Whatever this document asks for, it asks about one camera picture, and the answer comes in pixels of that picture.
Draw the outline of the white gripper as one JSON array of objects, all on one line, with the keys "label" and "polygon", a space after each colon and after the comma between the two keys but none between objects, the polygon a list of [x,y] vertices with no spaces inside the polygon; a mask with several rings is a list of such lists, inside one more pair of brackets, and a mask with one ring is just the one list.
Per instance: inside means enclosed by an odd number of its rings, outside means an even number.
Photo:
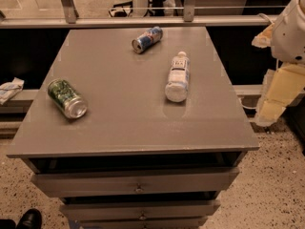
[{"label": "white gripper", "polygon": [[271,46],[274,58],[290,62],[268,70],[263,79],[254,123],[269,127],[305,88],[305,0],[291,0],[274,24],[254,37],[252,45]]}]

